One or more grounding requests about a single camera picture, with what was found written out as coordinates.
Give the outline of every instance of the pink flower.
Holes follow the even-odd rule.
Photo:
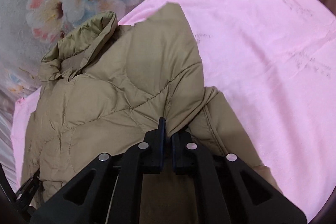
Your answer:
[[[35,38],[51,43],[62,37],[68,28],[62,10],[63,0],[28,0],[26,21]]]

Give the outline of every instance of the khaki puffer jacket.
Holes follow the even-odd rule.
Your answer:
[[[165,117],[167,135],[186,125],[214,154],[236,153],[276,187],[215,87],[179,5],[135,27],[96,15],[43,58],[40,100],[26,131],[22,182],[40,169],[48,200],[97,155],[124,153]],[[165,170],[143,180],[141,223],[196,223],[193,183]]]

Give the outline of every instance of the pink tablecloth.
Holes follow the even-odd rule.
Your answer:
[[[119,24],[143,21],[166,2],[179,3],[189,21],[206,86],[224,93],[310,221],[336,184],[335,17],[317,0],[146,0]],[[23,128],[13,135],[24,138]]]

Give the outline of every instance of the black device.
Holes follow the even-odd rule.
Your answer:
[[[28,209],[40,186],[39,172],[8,200],[31,224],[136,224],[143,174],[160,174],[165,141],[161,117],[143,142],[121,155],[98,155],[38,210]],[[176,175],[194,180],[199,224],[307,223],[300,209],[236,155],[212,155],[184,130],[168,145]]]

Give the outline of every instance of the round metal pin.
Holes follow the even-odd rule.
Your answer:
[[[237,156],[235,154],[230,153],[230,154],[226,155],[226,159],[228,161],[236,161],[237,160]]]
[[[98,159],[100,160],[100,161],[106,161],[106,160],[108,160],[109,159],[109,154],[107,154],[107,153],[101,153],[99,156],[98,156]]]
[[[195,143],[187,143],[187,148],[189,150],[195,150],[197,148],[197,144],[195,144]]]
[[[140,149],[146,149],[146,148],[149,147],[149,144],[146,143],[146,142],[142,142],[142,143],[139,143],[139,144],[138,144],[138,147],[139,147]]]

